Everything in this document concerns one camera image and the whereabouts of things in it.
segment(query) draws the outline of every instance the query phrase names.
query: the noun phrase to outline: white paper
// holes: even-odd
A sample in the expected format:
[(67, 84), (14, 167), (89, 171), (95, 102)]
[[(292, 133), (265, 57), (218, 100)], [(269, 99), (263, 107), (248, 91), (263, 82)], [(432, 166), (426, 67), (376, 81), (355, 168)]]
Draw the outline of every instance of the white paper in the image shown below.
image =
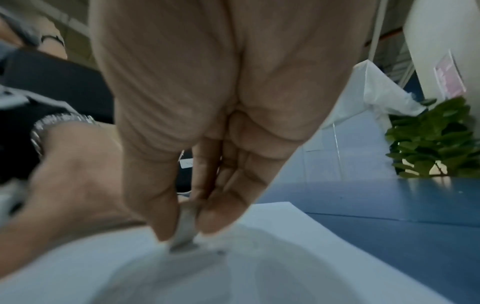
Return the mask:
[(192, 168), (194, 166), (194, 159), (193, 158), (181, 159), (181, 160), (179, 160), (179, 162), (180, 162), (180, 168), (182, 168), (182, 169)]
[(232, 228), (169, 254), (149, 228), (81, 239), (0, 283), (5, 303), (446, 304), (290, 203), (255, 205)]

